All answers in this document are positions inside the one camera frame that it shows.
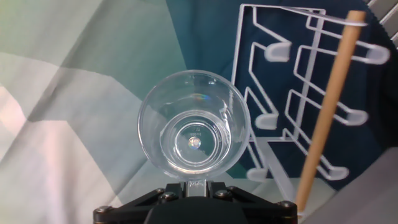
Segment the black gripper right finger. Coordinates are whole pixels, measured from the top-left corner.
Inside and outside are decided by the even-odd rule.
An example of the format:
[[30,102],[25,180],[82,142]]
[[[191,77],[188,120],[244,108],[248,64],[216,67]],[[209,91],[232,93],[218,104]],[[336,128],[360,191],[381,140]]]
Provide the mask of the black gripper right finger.
[[288,200],[269,202],[224,182],[209,182],[210,198],[237,205],[248,222],[297,222],[297,206]]

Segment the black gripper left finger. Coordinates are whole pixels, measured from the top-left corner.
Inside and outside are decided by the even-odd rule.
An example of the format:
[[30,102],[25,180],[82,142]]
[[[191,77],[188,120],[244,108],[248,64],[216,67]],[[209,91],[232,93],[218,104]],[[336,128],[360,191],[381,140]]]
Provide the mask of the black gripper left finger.
[[120,207],[101,206],[93,211],[93,222],[144,222],[157,205],[183,198],[180,183],[157,188]]

